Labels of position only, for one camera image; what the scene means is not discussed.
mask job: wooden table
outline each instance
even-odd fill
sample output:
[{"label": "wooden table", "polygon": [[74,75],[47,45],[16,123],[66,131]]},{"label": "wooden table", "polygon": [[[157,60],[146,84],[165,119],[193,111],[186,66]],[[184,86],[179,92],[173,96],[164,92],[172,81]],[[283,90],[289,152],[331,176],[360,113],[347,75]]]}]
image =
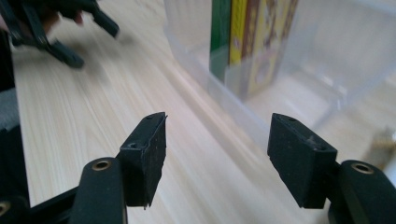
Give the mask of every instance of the wooden table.
[{"label": "wooden table", "polygon": [[[51,34],[85,60],[83,70],[35,49],[14,50],[32,205],[75,187],[86,163],[116,156],[143,117],[165,111],[163,177],[149,209],[128,209],[131,223],[326,220],[324,210],[297,206],[266,153],[175,61],[163,34],[163,1],[100,4],[120,26],[116,40],[89,16],[83,28],[65,21]],[[386,85],[387,93],[374,92],[319,130],[345,150],[342,160],[362,157],[383,125],[396,127],[396,88]],[[387,105],[377,97],[388,97]]]}]

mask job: clear plastic box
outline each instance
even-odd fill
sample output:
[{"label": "clear plastic box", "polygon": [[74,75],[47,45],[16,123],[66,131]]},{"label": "clear plastic box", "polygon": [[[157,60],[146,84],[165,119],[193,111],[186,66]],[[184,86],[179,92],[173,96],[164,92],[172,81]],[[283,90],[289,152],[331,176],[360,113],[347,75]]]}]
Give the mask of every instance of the clear plastic box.
[{"label": "clear plastic box", "polygon": [[272,113],[315,130],[396,71],[394,1],[299,0],[275,80],[252,96],[236,95],[233,81],[255,58],[228,68],[225,84],[209,72],[211,1],[164,3],[175,58],[263,148]]}]

